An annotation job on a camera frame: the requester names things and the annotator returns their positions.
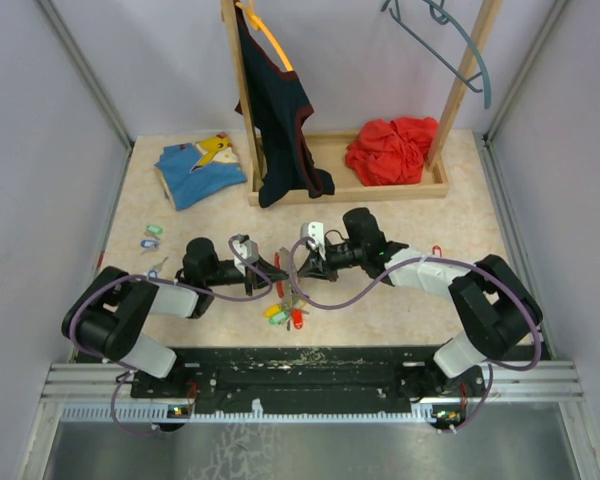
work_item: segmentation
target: wooden rack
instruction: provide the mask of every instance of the wooden rack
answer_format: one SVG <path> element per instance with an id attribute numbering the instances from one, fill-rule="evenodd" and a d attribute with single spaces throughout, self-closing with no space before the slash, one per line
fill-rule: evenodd
<path id="1" fill-rule="evenodd" d="M 220 0 L 222 16 L 227 28 L 229 47 L 236 74 L 240 105 L 244 116 L 245 128 L 249 142 L 251 157 L 250 170 L 247 172 L 248 201 L 252 206 L 258 205 L 258 191 L 262 186 L 262 178 L 266 174 L 266 162 L 260 139 L 256 136 L 251 104 L 247 89 L 242 50 L 234 8 L 234 0 Z M 493 22 L 498 14 L 502 0 L 483 0 L 480 11 L 471 32 L 471 39 L 479 50 L 484 48 Z M 460 62 L 458 72 L 470 77 L 476 68 L 476 59 L 471 48 L 467 47 Z M 360 183 L 355 172 L 344 163 L 347 146 L 356 138 L 358 131 L 306 133 L 305 139 L 317 168 L 328 171 L 335 183 L 335 195 L 323 195 L 316 199 L 309 198 L 306 190 L 292 190 L 276 204 L 326 203 L 326 202 L 366 202 L 383 200 L 408 200 L 417 198 L 443 198 L 449 191 L 441 152 L 449 136 L 458 110 L 467 91 L 467 86 L 456 78 L 447 97 L 442 116 L 438 124 L 435 138 L 426 159 L 422 172 L 422 181 L 415 185 L 390 185 L 365 187 Z"/>

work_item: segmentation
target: crumpled red fabric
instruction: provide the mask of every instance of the crumpled red fabric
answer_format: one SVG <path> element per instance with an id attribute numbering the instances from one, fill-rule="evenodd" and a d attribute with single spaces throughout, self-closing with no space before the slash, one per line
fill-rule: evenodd
<path id="1" fill-rule="evenodd" d="M 345 163 L 365 186 L 420 183 L 436 128 L 431 117 L 372 120 L 349 145 Z"/>

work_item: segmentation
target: gray floor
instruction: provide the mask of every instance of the gray floor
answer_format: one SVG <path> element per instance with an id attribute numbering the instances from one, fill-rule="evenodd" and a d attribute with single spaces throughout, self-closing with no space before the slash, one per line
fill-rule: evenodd
<path id="1" fill-rule="evenodd" d="M 578 478 L 554 405 L 487 405 L 456 435 L 427 425 L 188 425 L 143 439 L 65 423 L 46 480 Z"/>

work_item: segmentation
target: tabletop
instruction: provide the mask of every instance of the tabletop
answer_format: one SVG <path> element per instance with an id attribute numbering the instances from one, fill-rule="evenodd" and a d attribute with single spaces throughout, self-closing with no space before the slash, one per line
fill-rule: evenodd
<path id="1" fill-rule="evenodd" d="M 377 218 L 387 240 L 408 243 L 431 252 L 434 245 L 450 258 L 475 262 L 489 253 L 505 257 L 488 187 L 473 134 L 451 132 L 443 161 L 451 182 L 444 199 L 386 202 L 330 203 L 273 206 L 247 203 L 246 184 L 225 188 L 192 207 L 176 212 L 165 198 L 154 164 L 168 145 L 195 142 L 210 134 L 141 136 L 138 138 L 116 209 L 103 265 L 131 273 L 147 272 L 168 257 L 160 272 L 173 278 L 182 267 L 187 243 L 210 238 L 220 259 L 231 259 L 227 245 L 236 233 L 248 234 L 258 243 L 260 255 L 273 263 L 281 247 L 298 240 L 305 222 L 323 222 L 325 230 L 338 229 L 346 236 L 342 216 L 365 206 Z M 246 135 L 229 133 L 234 152 L 248 172 Z M 140 242 L 148 224 L 163 228 L 159 250 L 142 253 Z M 298 254 L 301 264 L 306 256 Z M 303 290 L 320 303 L 340 303 L 362 290 L 371 280 L 361 269 L 340 273 L 336 283 L 305 279 Z M 216 287 L 228 295 L 244 295 L 242 285 Z M 174 347 L 193 346 L 370 346 L 440 344 L 461 330 L 453 304 L 422 291 L 379 285 L 355 305 L 335 311 L 306 307 L 304 327 L 290 331 L 270 325 L 263 316 L 277 303 L 275 290 L 267 297 L 236 304 L 215 300 L 200 319 L 151 315 L 143 332 Z"/>

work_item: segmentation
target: floor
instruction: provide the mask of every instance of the floor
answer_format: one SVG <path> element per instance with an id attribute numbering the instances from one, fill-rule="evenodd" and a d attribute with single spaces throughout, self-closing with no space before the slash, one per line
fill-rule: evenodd
<path id="1" fill-rule="evenodd" d="M 457 436 L 436 435 L 423 424 L 201 424 L 146 439 L 113 424 L 61 424 L 45 480 L 109 478 L 569 480 L 578 474 L 551 404 L 487 405 Z"/>
<path id="2" fill-rule="evenodd" d="M 342 215 L 367 206 L 387 239 L 408 243 L 423 252 L 440 245 L 443 255 L 477 261 L 488 253 L 505 256 L 493 205 L 478 152 L 470 131 L 452 131 L 443 151 L 451 182 L 444 199 L 374 203 L 274 206 L 262 210 L 246 200 L 246 185 L 222 190 L 181 212 L 164 197 L 154 164 L 162 148 L 208 136 L 146 136 L 136 143 L 104 256 L 104 265 L 130 272 L 146 272 L 168 257 L 161 276 L 173 278 L 181 267 L 187 243 L 205 236 L 215 243 L 221 259 L 231 258 L 228 238 L 249 234 L 261 255 L 272 261 L 282 246 L 298 239 L 303 222 L 322 221 L 328 229 L 344 231 Z M 246 137 L 230 134 L 243 166 L 248 162 Z M 160 250 L 142 254 L 140 241 L 147 224 L 164 228 Z M 303 282 L 305 291 L 322 303 L 349 299 L 369 278 L 361 270 L 342 273 L 335 284 Z M 226 294 L 244 295 L 241 286 L 218 288 Z M 302 330 L 287 332 L 269 325 L 262 313 L 275 303 L 275 294 L 241 304 L 215 301 L 199 320 L 152 316 L 143 332 L 171 346 L 336 346 L 430 345 L 446 342 L 460 331 L 455 308 L 444 300 L 412 289 L 381 285 L 355 307 L 332 312 L 310 308 Z"/>

